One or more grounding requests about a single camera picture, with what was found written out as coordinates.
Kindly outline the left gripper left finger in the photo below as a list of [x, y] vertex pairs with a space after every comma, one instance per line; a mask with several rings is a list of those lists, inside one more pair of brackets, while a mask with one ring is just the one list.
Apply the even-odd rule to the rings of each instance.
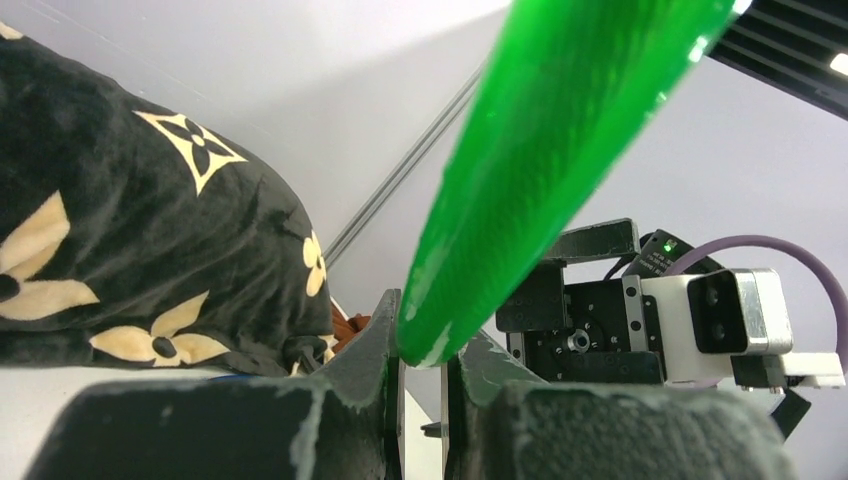
[[303, 377], [134, 381], [84, 389], [60, 413], [30, 479], [398, 479], [400, 292]]

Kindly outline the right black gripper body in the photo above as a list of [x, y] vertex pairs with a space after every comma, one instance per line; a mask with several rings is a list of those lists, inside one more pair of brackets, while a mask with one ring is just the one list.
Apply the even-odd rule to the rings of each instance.
[[634, 260], [638, 230], [616, 219], [567, 230], [495, 314], [507, 349], [550, 382], [661, 385], [658, 322], [635, 276], [568, 284], [569, 266]]

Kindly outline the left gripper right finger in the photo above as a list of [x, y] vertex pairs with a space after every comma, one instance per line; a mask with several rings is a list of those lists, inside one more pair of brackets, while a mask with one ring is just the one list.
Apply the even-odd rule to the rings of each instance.
[[484, 332], [442, 368], [448, 479], [793, 479], [773, 421], [737, 395], [548, 383]]

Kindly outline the green cable lock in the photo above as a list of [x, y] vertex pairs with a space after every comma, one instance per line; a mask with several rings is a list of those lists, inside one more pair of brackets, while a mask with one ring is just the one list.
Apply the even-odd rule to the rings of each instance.
[[746, 1], [516, 1], [447, 162], [398, 314], [456, 354], [526, 278]]

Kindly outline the brown cloth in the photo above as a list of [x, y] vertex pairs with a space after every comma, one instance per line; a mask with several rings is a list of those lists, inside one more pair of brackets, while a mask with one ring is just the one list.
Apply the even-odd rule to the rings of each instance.
[[334, 306], [332, 308], [332, 321], [336, 343], [332, 347], [333, 352], [335, 354], [341, 352], [367, 327], [370, 320], [370, 315], [356, 314], [347, 317], [338, 307]]

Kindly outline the black floral pillow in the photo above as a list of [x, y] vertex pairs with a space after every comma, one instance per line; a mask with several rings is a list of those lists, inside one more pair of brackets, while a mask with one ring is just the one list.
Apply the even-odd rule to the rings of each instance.
[[1, 29], [1, 361], [311, 372], [313, 225], [243, 147]]

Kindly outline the ceiling light strips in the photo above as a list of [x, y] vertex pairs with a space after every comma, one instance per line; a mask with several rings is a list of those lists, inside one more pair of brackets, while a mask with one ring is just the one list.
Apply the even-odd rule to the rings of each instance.
[[848, 54], [840, 52], [834, 55], [829, 63], [829, 68], [845, 77], [848, 76]]

